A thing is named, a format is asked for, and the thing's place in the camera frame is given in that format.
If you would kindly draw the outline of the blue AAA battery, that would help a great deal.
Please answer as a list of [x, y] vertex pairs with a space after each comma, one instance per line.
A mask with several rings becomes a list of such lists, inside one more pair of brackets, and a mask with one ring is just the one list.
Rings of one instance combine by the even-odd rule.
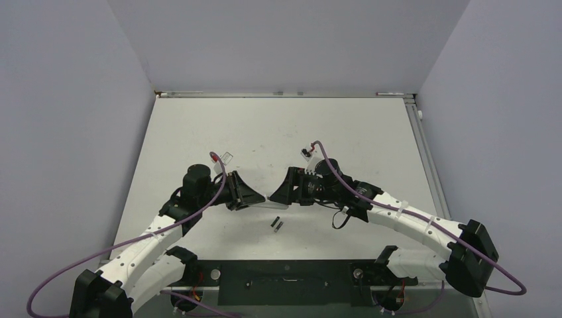
[[277, 222], [279, 222], [279, 220], [280, 220], [280, 217], [277, 216], [277, 217], [275, 218], [275, 220], [273, 220], [273, 222], [270, 224], [270, 226], [271, 226], [271, 227], [274, 227], [275, 224], [277, 224]]

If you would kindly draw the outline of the white remote control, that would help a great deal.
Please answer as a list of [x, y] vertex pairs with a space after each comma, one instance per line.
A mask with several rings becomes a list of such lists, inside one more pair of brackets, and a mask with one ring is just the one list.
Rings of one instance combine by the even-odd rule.
[[261, 203], [256, 203], [254, 205], [252, 205], [252, 207], [255, 208], [261, 208], [261, 209], [280, 209], [280, 210], [285, 210], [287, 208], [289, 208], [288, 205], [282, 204], [282, 203], [277, 203], [271, 200], [266, 200], [264, 202]]

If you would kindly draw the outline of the green AAA battery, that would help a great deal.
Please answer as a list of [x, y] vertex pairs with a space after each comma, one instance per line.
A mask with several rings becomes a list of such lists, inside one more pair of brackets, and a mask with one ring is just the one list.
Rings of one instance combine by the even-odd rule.
[[284, 222], [280, 221], [279, 224], [274, 228], [274, 232], [277, 233], [280, 230], [280, 228], [282, 227], [283, 224], [284, 224]]

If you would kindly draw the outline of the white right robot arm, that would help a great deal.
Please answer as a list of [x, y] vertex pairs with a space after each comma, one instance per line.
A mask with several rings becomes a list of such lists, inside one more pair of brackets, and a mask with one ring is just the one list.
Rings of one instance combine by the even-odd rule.
[[478, 221], [463, 224], [442, 219], [392, 197], [368, 182], [343, 174], [335, 159], [307, 168], [291, 166], [269, 200], [283, 205], [334, 204], [348, 218], [392, 229], [432, 250], [430, 257], [406, 262], [403, 252], [374, 266], [376, 278], [390, 284], [400, 276], [429, 274], [444, 279], [469, 297], [480, 297], [499, 255], [487, 228]]

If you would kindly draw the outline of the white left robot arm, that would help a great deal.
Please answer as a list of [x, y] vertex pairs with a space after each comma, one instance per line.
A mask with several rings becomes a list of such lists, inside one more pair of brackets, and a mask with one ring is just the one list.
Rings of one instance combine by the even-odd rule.
[[160, 290], [174, 282], [197, 278], [197, 256], [177, 242], [201, 219], [208, 207], [224, 204], [237, 211], [265, 202], [238, 172], [211, 179], [203, 164], [190, 166], [179, 187], [136, 241], [96, 272], [76, 279], [70, 317], [132, 317]]

